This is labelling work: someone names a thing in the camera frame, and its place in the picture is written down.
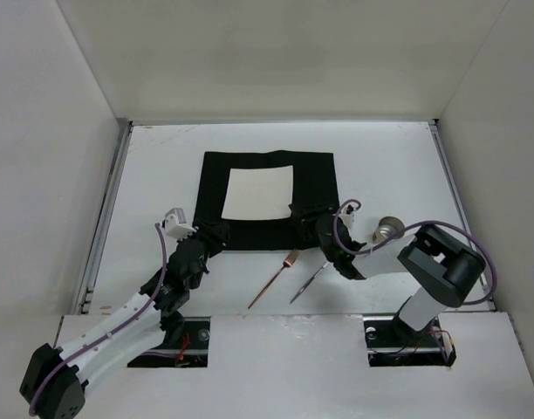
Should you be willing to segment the copper fork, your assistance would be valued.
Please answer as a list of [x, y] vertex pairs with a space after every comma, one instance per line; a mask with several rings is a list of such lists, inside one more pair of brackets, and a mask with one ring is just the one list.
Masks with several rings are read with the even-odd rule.
[[272, 284], [275, 282], [277, 277], [286, 269], [290, 269], [297, 261], [299, 256], [300, 250], [294, 249], [292, 250], [284, 259], [281, 267], [276, 271], [276, 273], [272, 276], [272, 278], [269, 279], [267, 284], [261, 289], [261, 291], [258, 293], [258, 295], [250, 302], [248, 305], [248, 309], [251, 309], [256, 302], [263, 297], [263, 295], [268, 291], [268, 289], [272, 286]]

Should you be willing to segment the black cloth placemat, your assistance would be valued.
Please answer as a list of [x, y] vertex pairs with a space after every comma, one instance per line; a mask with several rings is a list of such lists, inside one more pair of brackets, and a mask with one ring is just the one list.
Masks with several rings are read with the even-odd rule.
[[229, 172], [232, 168], [293, 167], [292, 203], [339, 204], [338, 184], [331, 153], [277, 150], [267, 153], [208, 151], [195, 204], [194, 221], [226, 223], [229, 251], [286, 251], [315, 247], [303, 244], [291, 225], [290, 217], [270, 221], [231, 221], [222, 219]]

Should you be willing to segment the square white plate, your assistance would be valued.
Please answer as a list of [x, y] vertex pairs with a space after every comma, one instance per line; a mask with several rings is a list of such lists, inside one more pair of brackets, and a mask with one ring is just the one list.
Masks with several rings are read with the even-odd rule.
[[232, 168], [222, 207], [222, 219], [270, 221], [291, 216], [293, 167]]

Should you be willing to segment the white paper cup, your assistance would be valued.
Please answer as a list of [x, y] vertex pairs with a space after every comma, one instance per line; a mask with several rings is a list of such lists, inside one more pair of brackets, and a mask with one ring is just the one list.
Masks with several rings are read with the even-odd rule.
[[373, 231], [372, 241], [374, 244], [382, 243], [391, 236], [402, 237], [405, 224], [395, 216], [384, 216], [378, 221], [378, 225]]

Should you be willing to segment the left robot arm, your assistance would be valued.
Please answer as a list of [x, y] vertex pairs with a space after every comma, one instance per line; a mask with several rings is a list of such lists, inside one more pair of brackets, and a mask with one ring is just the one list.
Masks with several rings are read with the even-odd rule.
[[204, 365], [209, 325], [187, 323], [180, 309], [228, 237], [224, 224], [198, 223], [173, 253], [162, 252], [159, 270], [117, 311], [75, 340], [39, 347], [19, 389], [30, 416], [75, 417], [106, 377], [139, 357], [143, 365]]

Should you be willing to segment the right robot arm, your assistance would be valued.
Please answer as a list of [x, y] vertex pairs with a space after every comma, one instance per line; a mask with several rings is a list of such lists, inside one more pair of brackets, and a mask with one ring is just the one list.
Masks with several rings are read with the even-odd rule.
[[291, 208], [291, 221], [300, 239], [319, 247], [328, 264], [344, 278], [367, 280], [381, 275], [407, 273], [418, 284], [394, 315], [402, 333], [420, 333], [440, 313], [458, 308], [491, 262], [475, 239], [458, 227], [435, 220], [405, 226], [384, 222], [383, 239], [368, 246], [352, 240], [354, 199], [338, 209]]

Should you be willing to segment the silver knife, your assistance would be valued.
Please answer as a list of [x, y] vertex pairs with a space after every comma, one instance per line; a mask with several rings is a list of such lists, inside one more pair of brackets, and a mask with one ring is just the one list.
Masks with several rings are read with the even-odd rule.
[[329, 261], [325, 261], [312, 275], [308, 278], [298, 289], [298, 291], [291, 298], [289, 304], [293, 304], [303, 293], [304, 291], [312, 284], [312, 282], [318, 277], [318, 275], [330, 264]]

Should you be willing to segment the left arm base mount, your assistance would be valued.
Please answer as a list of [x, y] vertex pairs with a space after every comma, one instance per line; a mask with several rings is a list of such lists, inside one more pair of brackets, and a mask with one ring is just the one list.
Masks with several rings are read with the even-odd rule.
[[129, 368], [202, 368], [208, 366], [210, 317], [185, 317], [176, 312], [164, 321], [163, 342], [130, 361]]

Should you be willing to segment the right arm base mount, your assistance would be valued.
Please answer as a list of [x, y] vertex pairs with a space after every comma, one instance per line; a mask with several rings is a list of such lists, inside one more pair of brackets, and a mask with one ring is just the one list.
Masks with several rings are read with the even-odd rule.
[[393, 316], [365, 317], [363, 326], [371, 367], [452, 367], [457, 359], [452, 336], [437, 318], [419, 332]]

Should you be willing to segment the left aluminium rail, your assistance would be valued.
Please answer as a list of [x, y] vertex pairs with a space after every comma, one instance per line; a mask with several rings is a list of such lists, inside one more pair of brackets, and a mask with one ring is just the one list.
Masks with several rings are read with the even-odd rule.
[[85, 265], [81, 271], [78, 292], [72, 304], [72, 314], [83, 315], [90, 312], [92, 296], [106, 245], [106, 237], [120, 186], [120, 178], [127, 158], [131, 133], [133, 132], [133, 122], [126, 118], [117, 119], [117, 122], [120, 128], [119, 137], [116, 141], [106, 180], [106, 188], [99, 207], [99, 216], [92, 236], [91, 246]]

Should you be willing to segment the aluminium rail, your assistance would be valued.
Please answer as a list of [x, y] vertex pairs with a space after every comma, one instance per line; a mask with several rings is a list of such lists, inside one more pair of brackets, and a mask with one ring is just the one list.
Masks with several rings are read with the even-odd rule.
[[476, 239], [469, 227], [468, 218], [462, 205], [461, 196], [455, 184], [455, 178], [453, 176], [451, 166], [448, 162], [448, 157], [445, 153], [445, 147], [442, 143], [442, 138], [440, 136], [440, 131], [438, 127], [438, 120], [431, 120], [428, 123], [428, 126], [430, 133], [432, 134], [437, 153], [441, 160], [443, 170], [447, 177], [450, 191], [452, 193], [452, 196], [454, 197], [455, 207], [461, 221], [462, 229], [469, 235], [469, 246], [473, 250], [477, 251], [487, 263], [487, 267], [485, 268], [484, 273], [479, 279], [484, 295], [481, 298], [475, 300], [474, 302], [466, 302], [463, 305], [477, 306], [480, 304], [485, 304], [490, 311], [495, 312], [497, 310], [496, 303], [494, 301], [494, 294], [498, 286], [497, 268], [490, 257], [490, 253], [483, 247], [483, 244], [478, 239]]
[[120, 186], [120, 178], [127, 158], [131, 133], [133, 132], [133, 122], [126, 118], [117, 119], [117, 122], [120, 128], [119, 137], [116, 141], [106, 180], [106, 188], [99, 207], [99, 216], [92, 236], [91, 246], [85, 265], [81, 271], [78, 292], [72, 304], [72, 314], [83, 315], [90, 312], [92, 296], [106, 245], [106, 237]]

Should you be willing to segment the right aluminium rail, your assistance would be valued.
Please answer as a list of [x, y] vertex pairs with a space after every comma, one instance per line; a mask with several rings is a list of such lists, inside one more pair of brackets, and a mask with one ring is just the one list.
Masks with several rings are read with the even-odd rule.
[[432, 134], [437, 153], [441, 160], [443, 170], [447, 177], [450, 191], [452, 193], [452, 196], [454, 197], [455, 207], [461, 221], [462, 229], [469, 235], [469, 246], [473, 250], [477, 251], [487, 263], [487, 267], [485, 268], [484, 273], [479, 279], [484, 295], [481, 298], [475, 300], [474, 302], [466, 302], [463, 305], [477, 306], [480, 304], [485, 304], [490, 311], [495, 312], [497, 310], [496, 303], [494, 301], [494, 294], [498, 286], [497, 268], [490, 257], [490, 253], [483, 247], [483, 244], [478, 239], [476, 239], [469, 227], [468, 218], [462, 205], [461, 196], [455, 184], [455, 178], [453, 176], [451, 166], [448, 162], [448, 157], [445, 153], [445, 147], [442, 143], [442, 138], [440, 136], [440, 131], [438, 127], [438, 120], [431, 120], [428, 123], [428, 126], [430, 133]]

